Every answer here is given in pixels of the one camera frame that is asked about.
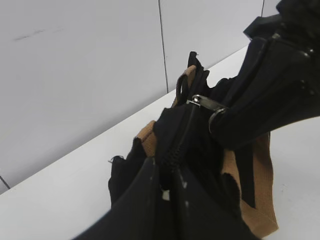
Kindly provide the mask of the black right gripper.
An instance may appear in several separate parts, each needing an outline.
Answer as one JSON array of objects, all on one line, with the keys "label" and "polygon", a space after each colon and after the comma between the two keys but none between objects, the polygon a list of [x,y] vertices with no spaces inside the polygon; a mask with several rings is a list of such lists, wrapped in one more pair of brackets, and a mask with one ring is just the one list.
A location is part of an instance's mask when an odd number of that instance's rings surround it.
[{"label": "black right gripper", "polygon": [[281,0],[278,14],[258,16],[243,31],[249,38],[282,39],[296,45],[309,56],[320,57],[320,2]]}]

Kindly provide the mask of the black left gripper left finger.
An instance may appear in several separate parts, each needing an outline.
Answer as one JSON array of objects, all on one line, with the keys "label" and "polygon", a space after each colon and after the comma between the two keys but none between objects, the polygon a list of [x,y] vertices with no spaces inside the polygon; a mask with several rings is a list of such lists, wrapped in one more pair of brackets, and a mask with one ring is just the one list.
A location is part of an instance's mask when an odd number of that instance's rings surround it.
[{"label": "black left gripper left finger", "polygon": [[172,206],[162,199],[159,168],[153,158],[139,172],[111,209],[77,236],[79,240],[177,240]]}]

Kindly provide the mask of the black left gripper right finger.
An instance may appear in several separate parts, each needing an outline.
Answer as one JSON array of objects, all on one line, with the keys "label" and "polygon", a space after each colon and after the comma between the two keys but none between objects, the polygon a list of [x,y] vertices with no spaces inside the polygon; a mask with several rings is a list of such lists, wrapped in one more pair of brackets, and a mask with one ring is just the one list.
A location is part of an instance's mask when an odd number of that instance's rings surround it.
[{"label": "black left gripper right finger", "polygon": [[180,240],[251,240],[247,225],[224,210],[188,170],[173,173],[178,238]]}]

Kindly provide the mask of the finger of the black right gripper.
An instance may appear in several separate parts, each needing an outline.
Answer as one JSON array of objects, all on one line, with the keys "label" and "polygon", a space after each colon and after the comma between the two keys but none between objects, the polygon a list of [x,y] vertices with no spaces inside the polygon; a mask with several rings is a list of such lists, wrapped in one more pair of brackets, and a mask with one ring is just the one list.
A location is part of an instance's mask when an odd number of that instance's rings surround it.
[{"label": "finger of the black right gripper", "polygon": [[298,121],[304,97],[302,54],[286,42],[254,38],[217,117],[217,141],[235,150],[274,129]]},{"label": "finger of the black right gripper", "polygon": [[224,145],[231,150],[319,116],[319,52],[282,39],[252,39],[224,103]]}]

